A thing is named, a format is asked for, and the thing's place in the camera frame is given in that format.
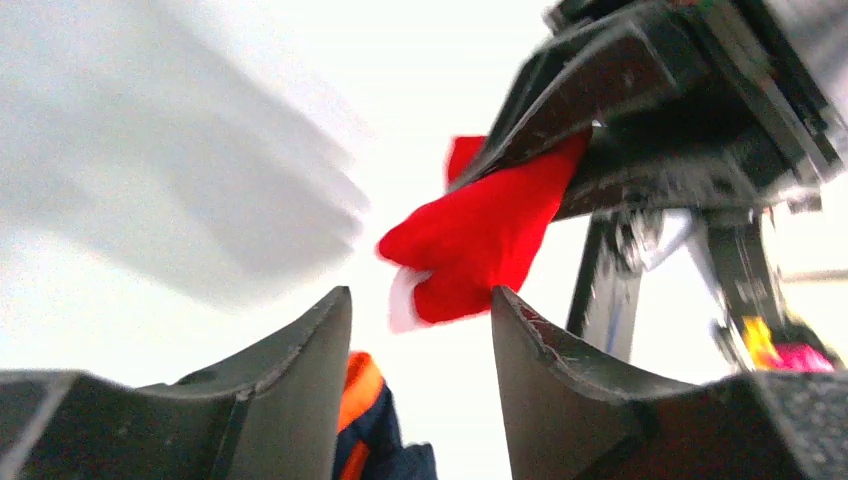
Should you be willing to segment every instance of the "white background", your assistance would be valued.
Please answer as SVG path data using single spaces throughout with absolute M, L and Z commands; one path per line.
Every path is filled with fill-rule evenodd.
M 109 150 L 94 149 L 85 143 L 90 138 L 77 138 L 86 148 L 72 152 L 67 145 L 50 144 L 48 153 L 38 157 L 44 164 L 26 175 L 6 175 L 0 186 L 4 200 L 31 200 L 14 218 L 2 212 L 0 367 L 87 369 L 131 386 L 170 382 L 283 327 L 332 286 L 350 285 L 352 348 L 368 350 L 379 362 L 395 392 L 404 439 L 433 443 L 442 479 L 510 478 L 488 319 L 391 336 L 386 328 L 387 293 L 395 270 L 374 257 L 373 245 L 415 207 L 442 193 L 450 137 L 488 130 L 520 62 L 546 35 L 541 12 L 547 2 L 215 0 L 170 6 L 231 66 L 266 93 L 306 113 L 354 157 L 348 174 L 371 204 L 360 214 L 364 231 L 355 253 L 313 277 L 257 285 L 267 294 L 222 306 L 174 288 L 157 274 L 166 272 L 171 280 L 200 290 L 217 281 L 213 295 L 235 291 L 246 282 L 193 216 L 197 211 L 220 208 L 221 202 L 236 205 L 238 215 L 225 236 L 268 250 L 262 252 L 266 260 L 273 260 L 275 251 L 284 255 L 300 248 L 295 237 L 269 233 L 253 238 L 257 232 L 247 217 L 273 219 L 282 213 L 262 197 L 233 193 L 239 190 L 231 184 L 245 181 L 238 156 L 210 164 L 209 157 L 189 152 L 174 160 L 176 165 L 170 167 L 179 167 L 185 177 L 201 178 L 202 172 L 202 178 L 214 178 L 193 187 L 199 189 L 193 197 L 198 208 L 187 211 L 163 189 L 158 170 L 148 168 L 150 163 L 139 161 L 138 152 L 122 143 L 126 130 L 101 132 L 104 137 L 98 141 L 111 142 Z M 0 29 L 7 35 L 0 53 L 11 65 L 2 79 L 31 86 L 31 92 L 40 92 L 39 98 L 60 111 L 87 111 L 100 105 L 98 101 L 104 103 L 97 108 L 110 107 L 112 101 L 101 98 L 105 94 L 86 83 L 85 75 L 108 76 L 119 90 L 141 91 L 167 104 L 164 94 L 149 86 L 159 74 L 138 72 L 185 69 L 185 64 L 194 65 L 197 55 L 175 45 L 180 37 L 133 15 L 106 1 L 4 5 L 3 21 L 22 23 Z M 177 54 L 163 53 L 171 50 Z M 39 55 L 35 63 L 24 65 L 20 55 L 33 52 Z M 72 58 L 69 65 L 83 73 L 45 70 L 45 65 L 58 65 L 56 58 L 62 55 Z M 122 66 L 113 65 L 113 59 Z M 187 71 L 200 79 L 223 76 L 203 64 Z M 169 77 L 161 91 L 183 82 L 197 96 L 192 105 L 207 102 L 210 108 L 243 109 L 250 115 L 239 92 L 214 90 L 227 87 L 204 86 L 202 81 L 190 82 L 188 74 L 180 75 Z M 213 90 L 215 95 L 204 96 Z M 137 124 L 121 128 L 144 131 L 143 112 L 128 115 Z M 15 120 L 22 127 L 18 137 L 3 141 L 45 142 L 45 131 L 27 125 L 27 118 Z M 155 138 L 166 135 L 168 128 L 151 132 L 148 135 Z M 295 140 L 292 132 L 277 134 L 281 145 Z M 13 157 L 23 151 L 4 150 Z M 34 192 L 45 188 L 45 166 L 70 172 L 99 200 L 71 210 L 57 208 L 50 222 L 35 221 L 28 209 L 35 202 Z M 226 175 L 215 176 L 221 169 Z M 52 193 L 47 197 L 55 199 Z M 521 292 L 560 325 L 568 312 L 586 224 L 579 218 L 551 229 Z M 107 247 L 80 241 L 75 234 L 83 230 L 108 232 Z M 115 251 L 132 261 L 122 261 L 127 258 L 115 256 Z M 707 335 L 709 321 L 717 314 L 708 292 L 685 250 L 646 276 L 634 363 L 691 382 L 725 374 Z

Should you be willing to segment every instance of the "pink object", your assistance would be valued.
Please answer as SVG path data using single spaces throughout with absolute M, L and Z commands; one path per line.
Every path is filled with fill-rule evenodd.
M 809 345 L 775 345 L 778 358 L 774 359 L 776 370 L 794 372 L 832 372 L 833 365 Z

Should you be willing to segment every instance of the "dark blue fabric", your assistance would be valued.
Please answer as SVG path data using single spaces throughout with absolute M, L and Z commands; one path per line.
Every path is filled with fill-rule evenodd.
M 374 405 L 339 433 L 333 479 L 337 480 L 359 441 L 368 446 L 361 480 L 436 480 L 430 445 L 403 447 L 392 392 L 384 384 Z

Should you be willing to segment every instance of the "yellow object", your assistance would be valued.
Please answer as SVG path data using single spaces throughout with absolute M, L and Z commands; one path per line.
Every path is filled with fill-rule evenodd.
M 754 365 L 762 370 L 771 370 L 774 359 L 778 358 L 777 350 L 771 343 L 771 330 L 761 317 L 743 317 L 742 320 L 745 322 L 742 340 Z

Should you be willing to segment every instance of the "orange and navy cloth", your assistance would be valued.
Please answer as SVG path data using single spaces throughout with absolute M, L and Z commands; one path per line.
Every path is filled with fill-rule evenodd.
M 333 480 L 436 480 L 433 447 L 403 446 L 392 392 L 365 352 L 348 361 Z

